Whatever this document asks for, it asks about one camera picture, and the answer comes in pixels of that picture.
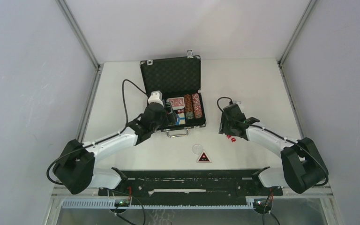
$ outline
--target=black case lid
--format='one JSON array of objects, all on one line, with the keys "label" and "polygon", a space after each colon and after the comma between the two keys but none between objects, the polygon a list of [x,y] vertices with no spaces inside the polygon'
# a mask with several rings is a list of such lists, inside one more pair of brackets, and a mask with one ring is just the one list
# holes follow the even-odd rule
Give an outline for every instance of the black case lid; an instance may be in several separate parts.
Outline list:
[{"label": "black case lid", "polygon": [[144,87],[148,95],[197,92],[201,89],[201,57],[178,57],[140,62]]}]

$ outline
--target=warning sticker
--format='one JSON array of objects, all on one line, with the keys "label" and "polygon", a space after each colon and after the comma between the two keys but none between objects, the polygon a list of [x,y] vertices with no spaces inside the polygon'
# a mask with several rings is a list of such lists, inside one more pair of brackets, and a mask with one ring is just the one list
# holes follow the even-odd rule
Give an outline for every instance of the warning sticker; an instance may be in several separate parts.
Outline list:
[{"label": "warning sticker", "polygon": [[205,151],[198,157],[197,163],[211,163],[212,161],[209,159],[208,154]]}]

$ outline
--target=small round disc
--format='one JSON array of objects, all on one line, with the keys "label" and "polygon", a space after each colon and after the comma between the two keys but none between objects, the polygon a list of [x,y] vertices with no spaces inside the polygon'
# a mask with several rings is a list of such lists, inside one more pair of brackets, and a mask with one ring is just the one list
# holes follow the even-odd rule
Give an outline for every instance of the small round disc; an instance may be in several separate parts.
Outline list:
[{"label": "small round disc", "polygon": [[201,155],[203,152],[203,147],[200,144],[196,144],[193,146],[193,153],[196,155]]}]

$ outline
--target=black cable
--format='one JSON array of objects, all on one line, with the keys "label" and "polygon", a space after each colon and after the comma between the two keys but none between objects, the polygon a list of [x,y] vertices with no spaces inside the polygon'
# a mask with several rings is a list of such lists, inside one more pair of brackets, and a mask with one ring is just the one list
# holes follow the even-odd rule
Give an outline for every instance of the black cable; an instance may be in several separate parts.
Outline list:
[{"label": "black cable", "polygon": [[128,224],[131,224],[131,225],[136,225],[132,222],[130,222],[129,220],[125,219],[123,216],[119,215],[118,213],[116,214],[117,217],[121,218],[123,221],[127,222]]},{"label": "black cable", "polygon": [[266,214],[266,207],[268,205],[268,200],[270,199],[270,196],[272,195],[272,193],[274,192],[275,189],[277,189],[278,187],[272,187],[272,190],[270,191],[269,195],[267,196],[266,202],[264,203],[264,209],[263,209],[263,225],[265,225],[265,221],[264,221],[264,215]]},{"label": "black cable", "polygon": [[[130,194],[126,194],[126,193],[123,193],[123,192],[120,192],[120,191],[115,191],[115,190],[112,190],[112,189],[110,189],[110,191],[113,191],[113,192],[116,192],[116,193],[119,193],[119,194],[122,194],[122,195],[130,196],[132,199],[133,199],[133,198],[136,199],[136,200],[139,202],[140,206],[142,207],[143,217],[144,217],[144,219],[143,219],[143,225],[145,225],[145,219],[146,219],[146,216],[145,216],[145,208],[144,208],[144,206],[143,206],[143,204],[141,203],[140,200],[138,200],[136,197],[134,197],[133,195],[130,195]],[[125,219],[124,217],[119,216],[119,214],[117,214],[116,216],[118,216],[119,218],[123,219],[124,221],[128,222],[128,223],[131,224],[131,225],[136,225],[136,224],[130,222],[129,220]]]},{"label": "black cable", "polygon": [[[129,118],[128,118],[128,110],[127,110],[127,108],[126,108],[126,103],[125,103],[125,89],[124,89],[124,86],[125,86],[125,82],[126,82],[126,81],[130,82],[131,84],[133,84],[139,91],[141,91],[144,95],[147,96],[147,93],[145,93],[143,90],[141,90],[141,89],[139,88],[139,86],[137,86],[135,83],[133,83],[132,81],[130,81],[130,80],[128,80],[128,79],[123,80],[123,81],[122,81],[122,101],[123,101],[123,107],[124,107],[124,109],[125,109],[125,116],[126,116],[125,127],[124,127],[119,133],[116,133],[116,134],[114,134],[114,135],[112,135],[112,136],[109,136],[109,137],[107,137],[107,138],[104,138],[103,140],[100,140],[100,141],[98,141],[98,142],[95,142],[95,143],[94,143],[95,145],[96,145],[96,144],[100,144],[100,143],[102,143],[102,142],[105,142],[105,141],[107,141],[107,140],[109,140],[109,139],[111,139],[111,138],[114,138],[114,137],[122,134],[122,133],[125,131],[126,127],[127,127],[126,125],[127,125],[128,122],[129,122],[129,121],[128,121]],[[56,160],[54,160],[54,161],[48,166],[48,168],[47,168],[47,170],[46,170],[46,177],[47,177],[47,179],[48,179],[50,182],[52,182],[53,184],[64,185],[63,183],[57,182],[57,181],[53,180],[53,179],[50,177],[50,174],[49,174],[50,169],[51,169],[60,159],[66,157],[66,156],[68,156],[68,155],[70,155],[70,154],[72,154],[72,153],[74,153],[74,152],[80,151],[80,150],[82,150],[82,149],[89,148],[89,147],[91,147],[91,146],[92,146],[92,145],[90,144],[90,145],[87,145],[87,146],[84,146],[84,147],[80,147],[80,148],[75,149],[75,150],[73,150],[72,152],[67,153],[67,154],[65,154],[65,155],[62,155],[62,156],[60,156],[59,158],[57,158]]]},{"label": "black cable", "polygon": [[[217,107],[219,108],[219,110],[220,110],[221,112],[223,112],[223,110],[220,108],[218,102],[219,102],[219,100],[222,99],[222,98],[227,98],[227,99],[231,100],[231,102],[233,101],[233,100],[232,100],[231,98],[229,98],[229,97],[220,97],[220,98],[217,100]],[[247,123],[244,123],[244,122],[241,122],[241,121],[237,121],[237,120],[235,120],[234,118],[231,118],[231,119],[232,119],[233,121],[237,122],[237,123],[241,123],[241,124],[246,125],[246,126],[250,126],[250,127],[254,127],[254,128],[259,128],[259,129],[265,130],[265,131],[267,131],[268,133],[274,135],[275,137],[277,137],[277,138],[279,138],[279,139],[282,139],[282,140],[284,140],[284,141],[286,141],[286,142],[289,142],[289,143],[292,143],[292,144],[296,145],[296,146],[299,147],[301,150],[303,150],[308,156],[310,156],[310,157],[314,160],[314,162],[318,164],[318,166],[322,169],[323,173],[325,174],[325,181],[324,181],[323,183],[321,183],[321,184],[316,184],[316,185],[314,185],[314,186],[315,186],[315,187],[321,187],[321,186],[324,186],[325,184],[328,183],[328,181],[329,181],[329,175],[328,175],[328,173],[326,172],[326,170],[325,170],[325,169],[323,168],[323,166],[318,162],[318,160],[316,160],[316,158],[314,158],[305,148],[303,148],[303,147],[300,146],[299,144],[297,144],[297,143],[295,143],[295,142],[293,142],[293,141],[291,141],[291,140],[285,139],[284,137],[282,137],[281,135],[275,133],[274,131],[271,131],[271,130],[269,130],[269,129],[263,128],[263,127],[261,127],[261,126],[254,125],[254,124],[247,124]]]},{"label": "black cable", "polygon": [[[133,83],[132,81],[128,80],[128,79],[125,79],[122,81],[122,101],[123,101],[123,108],[125,109],[125,116],[126,116],[126,123],[125,123],[125,126],[124,128],[119,132],[119,134],[122,134],[125,129],[127,128],[127,124],[129,123],[129,117],[128,117],[128,109],[126,108],[126,101],[125,101],[125,82],[130,82],[131,84],[133,84],[139,91],[141,91],[145,96],[147,96],[147,93],[145,93],[143,90],[141,90],[139,88],[139,86],[137,86],[135,83]],[[112,135],[112,136],[109,136],[109,137],[106,137],[104,138],[103,140],[100,140],[98,142],[96,142],[95,144],[100,144],[102,142],[105,142],[107,140],[110,140],[111,138],[114,138],[116,136],[119,135],[118,133]]]},{"label": "black cable", "polygon": [[274,219],[276,220],[276,222],[277,222],[278,225],[281,225],[280,222],[279,222],[279,220],[277,219],[277,217],[276,217],[272,212],[270,212],[270,215],[271,215],[272,217],[274,217]]},{"label": "black cable", "polygon": [[230,100],[230,104],[233,103],[233,100],[232,100],[230,97],[219,97],[216,103],[217,103],[218,109],[219,109],[221,112],[223,112],[223,110],[220,108],[220,105],[218,104],[218,102],[220,101],[220,99],[223,99],[223,98],[226,98],[226,99]]}]

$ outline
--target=poker chip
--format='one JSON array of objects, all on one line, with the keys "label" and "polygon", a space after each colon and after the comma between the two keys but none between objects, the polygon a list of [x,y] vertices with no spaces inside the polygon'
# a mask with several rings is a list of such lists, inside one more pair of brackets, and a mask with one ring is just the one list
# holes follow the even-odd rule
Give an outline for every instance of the poker chip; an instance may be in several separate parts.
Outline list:
[{"label": "poker chip", "polygon": [[192,95],[192,105],[194,108],[195,118],[199,119],[202,117],[201,101],[199,100],[199,94],[195,93]]},{"label": "poker chip", "polygon": [[191,95],[185,95],[184,96],[184,104],[185,104],[185,111],[186,111],[186,117],[188,120],[191,120],[194,118],[193,113],[193,100],[191,98]]}]

